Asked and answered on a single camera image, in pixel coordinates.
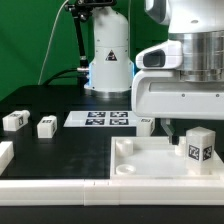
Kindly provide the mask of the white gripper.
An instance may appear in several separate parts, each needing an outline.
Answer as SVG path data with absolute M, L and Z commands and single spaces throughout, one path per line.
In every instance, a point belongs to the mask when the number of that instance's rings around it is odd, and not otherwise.
M 141 70 L 133 79 L 131 106 L 139 117 L 168 118 L 160 124 L 177 145 L 171 119 L 224 120 L 224 82 L 184 82 L 174 71 Z

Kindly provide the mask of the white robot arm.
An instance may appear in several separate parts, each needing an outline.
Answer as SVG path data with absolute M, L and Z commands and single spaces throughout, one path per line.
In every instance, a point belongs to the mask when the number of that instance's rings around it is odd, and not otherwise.
M 224 120 L 224 0 L 145 0 L 168 39 L 128 57 L 127 26 L 104 3 L 94 10 L 95 57 L 86 89 L 109 98 L 131 90 L 140 117 Z

